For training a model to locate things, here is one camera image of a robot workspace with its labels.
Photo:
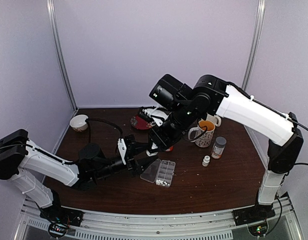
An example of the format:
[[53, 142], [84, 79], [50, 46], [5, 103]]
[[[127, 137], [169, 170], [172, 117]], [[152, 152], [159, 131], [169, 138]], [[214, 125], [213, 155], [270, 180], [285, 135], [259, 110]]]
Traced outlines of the amber bottle grey cap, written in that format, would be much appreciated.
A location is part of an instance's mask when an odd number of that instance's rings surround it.
[[213, 159], [220, 159], [223, 154], [226, 144], [227, 144], [227, 140], [224, 137], [222, 136], [217, 137], [215, 139], [215, 142], [212, 148], [211, 157]]

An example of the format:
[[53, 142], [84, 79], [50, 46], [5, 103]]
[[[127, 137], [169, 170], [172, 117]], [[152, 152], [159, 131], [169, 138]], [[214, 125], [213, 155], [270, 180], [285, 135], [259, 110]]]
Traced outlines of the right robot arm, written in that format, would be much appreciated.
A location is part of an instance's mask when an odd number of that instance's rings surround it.
[[283, 175], [294, 167], [304, 143], [296, 115], [272, 110], [234, 83], [209, 74], [200, 77], [193, 88], [166, 74], [149, 96], [170, 113], [150, 131], [148, 154], [163, 152], [176, 144], [194, 121], [206, 115], [236, 121], [269, 138], [268, 167], [257, 204], [250, 209], [255, 221], [266, 216]]

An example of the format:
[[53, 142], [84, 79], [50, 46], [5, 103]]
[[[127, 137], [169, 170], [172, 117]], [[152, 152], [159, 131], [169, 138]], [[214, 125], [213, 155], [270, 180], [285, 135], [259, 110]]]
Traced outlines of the clear pill organizer box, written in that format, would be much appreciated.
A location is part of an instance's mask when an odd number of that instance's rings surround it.
[[169, 182], [171, 186], [175, 167], [174, 161], [157, 159], [140, 175], [140, 178], [152, 184], [156, 179], [162, 179]]

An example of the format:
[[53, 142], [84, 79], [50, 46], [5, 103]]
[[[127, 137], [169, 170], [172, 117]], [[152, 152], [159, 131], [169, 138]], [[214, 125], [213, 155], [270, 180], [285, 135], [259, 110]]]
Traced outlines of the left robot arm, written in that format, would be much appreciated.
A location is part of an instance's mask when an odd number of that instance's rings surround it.
[[61, 222], [66, 217], [58, 194], [40, 183], [30, 171], [53, 178], [65, 186], [85, 191], [109, 176], [124, 170], [142, 174], [158, 157], [149, 155], [139, 160], [135, 156], [147, 150], [147, 143], [137, 142], [133, 135], [117, 143], [119, 155], [106, 158], [95, 143], [87, 144], [78, 153], [78, 160], [60, 158], [39, 147], [19, 129], [0, 139], [0, 180], [12, 182], [51, 217]]

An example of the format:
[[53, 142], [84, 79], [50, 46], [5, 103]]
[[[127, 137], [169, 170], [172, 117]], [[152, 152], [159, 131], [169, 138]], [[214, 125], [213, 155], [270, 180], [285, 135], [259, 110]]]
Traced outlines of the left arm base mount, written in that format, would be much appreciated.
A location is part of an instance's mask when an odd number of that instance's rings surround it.
[[47, 210], [46, 208], [39, 209], [40, 217], [48, 220], [50, 223], [62, 224], [64, 226], [81, 225], [83, 212], [69, 208], [62, 208], [60, 211]]

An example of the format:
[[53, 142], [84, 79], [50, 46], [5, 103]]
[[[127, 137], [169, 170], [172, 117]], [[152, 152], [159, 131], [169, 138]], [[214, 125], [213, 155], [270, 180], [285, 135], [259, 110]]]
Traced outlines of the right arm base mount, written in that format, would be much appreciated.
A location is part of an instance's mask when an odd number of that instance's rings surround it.
[[233, 210], [233, 217], [236, 226], [259, 222], [274, 217], [275, 215], [273, 204], [255, 204], [250, 207]]

